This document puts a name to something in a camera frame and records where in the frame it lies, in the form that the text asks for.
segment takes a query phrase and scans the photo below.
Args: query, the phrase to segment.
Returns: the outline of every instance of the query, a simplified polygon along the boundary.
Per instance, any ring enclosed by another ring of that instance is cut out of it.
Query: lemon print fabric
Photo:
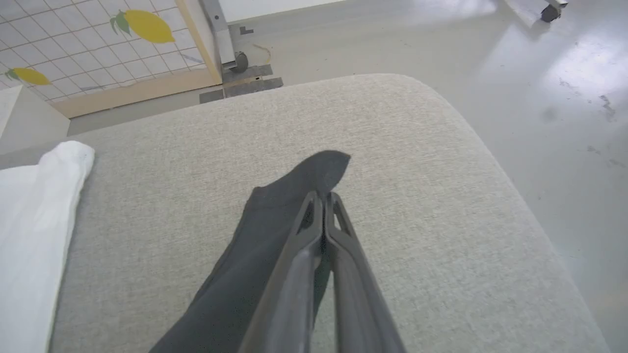
[[[48,77],[32,68],[14,67],[4,73],[11,80],[26,81],[33,85],[50,85]]]
[[[168,43],[175,41],[168,23],[154,13],[142,10],[119,11],[116,17],[109,20],[116,34],[116,27],[131,35],[133,30],[138,36],[151,43]]]

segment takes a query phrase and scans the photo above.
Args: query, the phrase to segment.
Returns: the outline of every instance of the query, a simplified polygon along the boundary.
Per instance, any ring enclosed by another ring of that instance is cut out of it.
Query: caster wheel
[[[235,73],[245,72],[246,69],[249,68],[249,59],[246,57],[245,53],[238,53],[235,56],[235,63],[237,64],[237,66],[229,69]]]
[[[550,23],[559,17],[560,12],[558,12],[558,9],[552,5],[548,5],[548,7],[544,8],[541,12],[541,19],[547,23]]]

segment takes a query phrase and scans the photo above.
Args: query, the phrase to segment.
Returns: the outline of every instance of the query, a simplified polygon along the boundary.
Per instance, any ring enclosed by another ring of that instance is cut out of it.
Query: dark gray cloth
[[[331,191],[349,158],[322,151],[279,180],[253,189],[233,240],[188,310],[151,352],[236,352],[306,194]],[[323,261],[315,273],[315,312],[329,271]]]

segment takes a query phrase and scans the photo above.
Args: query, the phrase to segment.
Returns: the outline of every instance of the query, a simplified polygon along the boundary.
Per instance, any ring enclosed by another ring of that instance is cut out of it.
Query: glossy floor
[[[267,48],[285,85],[391,72],[436,89],[525,198],[610,348],[628,352],[628,2],[578,0],[551,24],[545,6],[347,0],[248,21],[234,45],[252,65]]]

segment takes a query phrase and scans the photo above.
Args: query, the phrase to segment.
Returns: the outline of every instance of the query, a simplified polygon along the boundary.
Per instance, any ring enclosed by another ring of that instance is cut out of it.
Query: white cloth
[[[94,150],[60,143],[0,171],[0,352],[45,353],[75,211]]]

